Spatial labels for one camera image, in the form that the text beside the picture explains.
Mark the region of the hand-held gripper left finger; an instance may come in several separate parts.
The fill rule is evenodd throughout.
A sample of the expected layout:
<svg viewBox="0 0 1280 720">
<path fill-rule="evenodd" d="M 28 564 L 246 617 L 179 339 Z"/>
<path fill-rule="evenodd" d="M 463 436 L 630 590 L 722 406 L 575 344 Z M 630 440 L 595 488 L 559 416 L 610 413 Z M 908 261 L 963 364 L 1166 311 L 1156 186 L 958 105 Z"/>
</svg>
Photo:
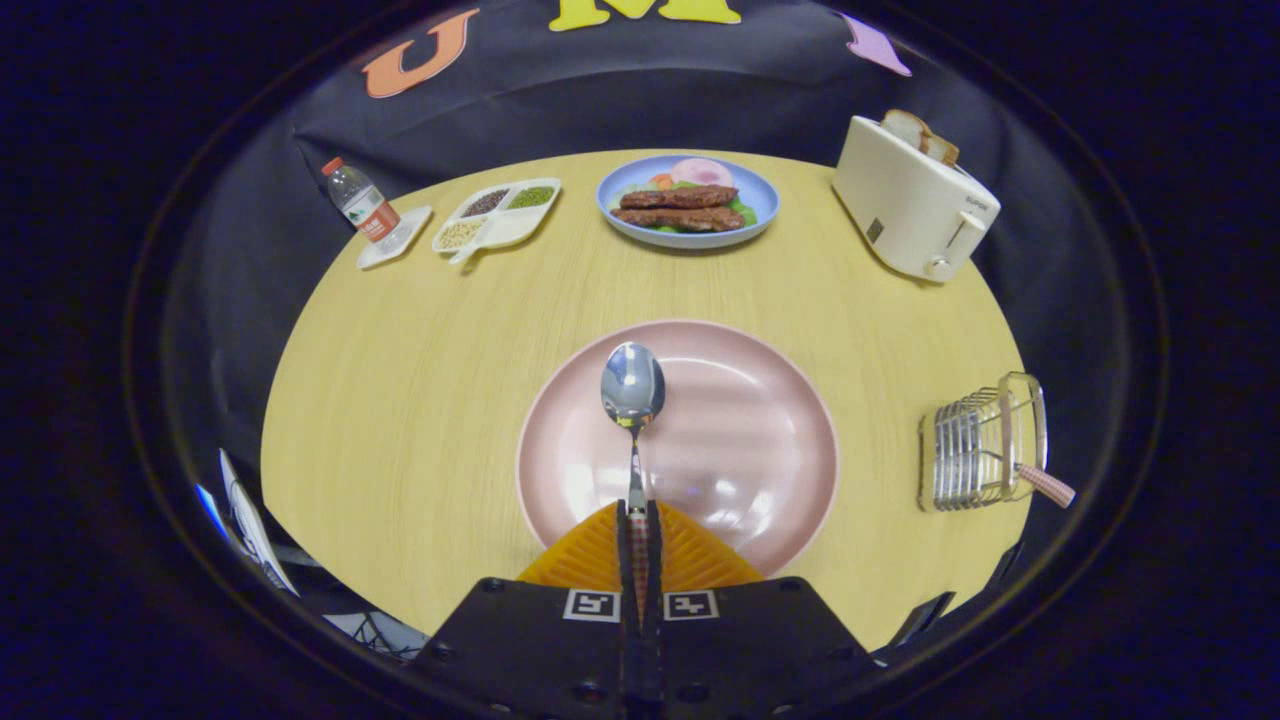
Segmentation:
<svg viewBox="0 0 1280 720">
<path fill-rule="evenodd" d="M 620 591 L 485 577 L 410 667 L 486 717 L 631 719 L 641 638 L 631 530 L 620 500 L 564 536 L 596 542 Z"/>
</svg>

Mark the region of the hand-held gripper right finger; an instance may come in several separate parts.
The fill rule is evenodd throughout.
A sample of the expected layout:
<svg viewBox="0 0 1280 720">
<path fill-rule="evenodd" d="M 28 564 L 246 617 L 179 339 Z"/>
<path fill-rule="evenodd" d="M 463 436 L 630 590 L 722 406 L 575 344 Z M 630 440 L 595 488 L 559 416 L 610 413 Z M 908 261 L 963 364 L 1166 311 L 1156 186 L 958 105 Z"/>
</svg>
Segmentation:
<svg viewBox="0 0 1280 720">
<path fill-rule="evenodd" d="M 648 520 L 646 717 L 819 717 L 881 674 L 809 582 L 758 580 L 667 503 Z"/>
</svg>

